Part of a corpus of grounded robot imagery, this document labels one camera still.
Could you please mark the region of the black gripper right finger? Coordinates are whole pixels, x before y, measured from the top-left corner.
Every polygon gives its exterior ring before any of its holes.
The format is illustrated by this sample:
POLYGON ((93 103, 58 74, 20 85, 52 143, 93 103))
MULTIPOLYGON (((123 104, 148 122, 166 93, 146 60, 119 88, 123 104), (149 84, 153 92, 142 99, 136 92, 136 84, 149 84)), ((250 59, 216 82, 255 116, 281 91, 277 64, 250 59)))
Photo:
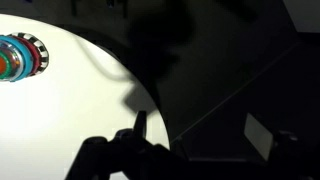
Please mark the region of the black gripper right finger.
POLYGON ((261 157, 268 161, 274 142, 273 134, 250 113, 246 116, 244 135, 261 157))

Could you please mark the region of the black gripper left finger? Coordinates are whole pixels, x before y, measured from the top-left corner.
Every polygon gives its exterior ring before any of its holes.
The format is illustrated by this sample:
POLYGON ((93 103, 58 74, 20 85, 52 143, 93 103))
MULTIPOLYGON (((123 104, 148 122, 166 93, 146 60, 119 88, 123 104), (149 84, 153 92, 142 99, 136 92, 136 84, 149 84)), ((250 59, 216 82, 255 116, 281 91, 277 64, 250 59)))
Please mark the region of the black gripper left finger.
POLYGON ((139 111, 135 120, 133 132, 136 136, 146 137, 147 133, 147 113, 145 111, 139 111))

